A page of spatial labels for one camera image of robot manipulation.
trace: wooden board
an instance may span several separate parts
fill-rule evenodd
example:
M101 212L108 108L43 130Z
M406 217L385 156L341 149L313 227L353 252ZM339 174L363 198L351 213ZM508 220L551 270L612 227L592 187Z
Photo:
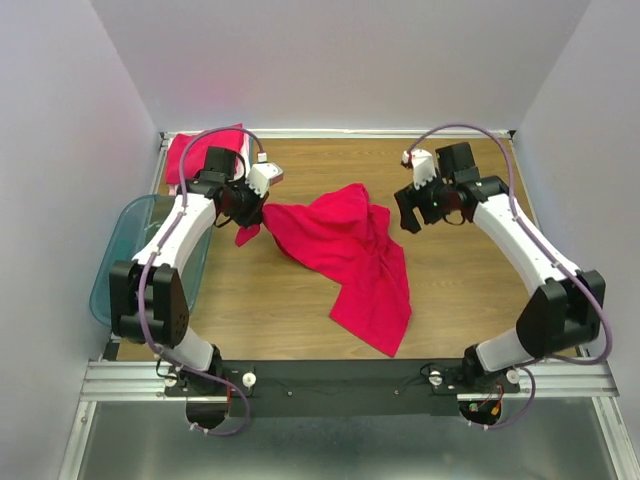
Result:
M455 141L424 142L430 151ZM507 181L500 151L470 140L481 174ZM285 180L269 201L308 204L326 192L363 183L371 201L391 209L391 237L405 249L413 316L398 358L457 357L514 326L527 301L519 276L474 225L438 224L412 235L400 229L393 193L411 181L400 167L406 139L265 140ZM516 194L530 209L518 176ZM286 258L263 231L237 248L235 225L216 230L191 317L193 329L228 359L382 358L333 322L339 285ZM119 359L150 358L146 346L123 344Z

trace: translucent plastic container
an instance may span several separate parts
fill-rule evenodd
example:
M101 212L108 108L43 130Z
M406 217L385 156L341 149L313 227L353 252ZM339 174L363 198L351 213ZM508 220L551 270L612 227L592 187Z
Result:
M91 313L100 323L111 326L109 302L111 266L116 260L131 260L142 250L171 212L174 201L175 197L171 196L146 195L131 202L120 214L89 299ZM210 241L211 228L200 237L180 277L189 311L193 311L196 303Z

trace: crumpled red cloth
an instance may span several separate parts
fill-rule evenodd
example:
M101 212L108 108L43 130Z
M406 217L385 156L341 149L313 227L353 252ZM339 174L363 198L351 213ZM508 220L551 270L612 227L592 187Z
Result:
M311 205L269 203L264 225L280 249L342 285L330 317L372 347L394 356L409 324L404 251L389 237L388 208L369 203L362 184L327 193ZM240 229L242 246L260 231Z
M234 125L234 127L241 126L241 123ZM167 185L177 185L180 183L180 174L178 172L180 156L192 138L193 136L191 135L179 133L171 142L171 146L167 152L167 172L165 174ZM195 178L196 173L202 170L207 156L207 148L222 147L240 153L243 143L244 133L238 130L225 130L201 138L193 144L193 147L191 147L189 153L187 153L187 158L184 162L185 178Z

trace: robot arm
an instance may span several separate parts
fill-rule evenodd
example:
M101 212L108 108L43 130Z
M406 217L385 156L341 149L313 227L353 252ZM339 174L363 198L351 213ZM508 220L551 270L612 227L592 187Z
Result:
M219 351L188 326L189 307L180 277L198 240L219 214L243 227L261 223L269 188L283 177L280 167L265 162L236 179L236 157L233 151L210 147L204 168L187 182L187 192L178 192L169 216L151 241L132 261L116 262L109 275L114 333L144 343L137 289L142 269L151 261L145 316L155 343L179 364L213 375L219 373ZM183 195L187 195L186 207ZM159 249L162 239L166 241Z
M514 219L508 187L499 177L480 176L468 143L436 153L438 169L425 150L403 155L402 163L413 168L413 183L395 194L401 227L412 233L420 230L414 208L418 208L425 224L436 223L453 211L461 212L464 220L475 223L500 247L530 295L514 328L466 349L464 382L491 379L514 365L594 340L600 329L598 315L557 265L542 254L536 241L553 252L600 305L604 279L596 271L582 272L561 255L515 203L515 213L526 222L536 241L527 235Z

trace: white backdrop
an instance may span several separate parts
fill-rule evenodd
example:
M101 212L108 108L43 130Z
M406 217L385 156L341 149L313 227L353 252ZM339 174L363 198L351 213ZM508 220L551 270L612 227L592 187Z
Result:
M607 281L610 363L640 455L638 18L637 0L593 1L527 112L515 146L545 234Z
M161 130L516 128L589 0L92 0Z
M0 477L58 478L90 357L89 293L157 132L86 0L0 15Z

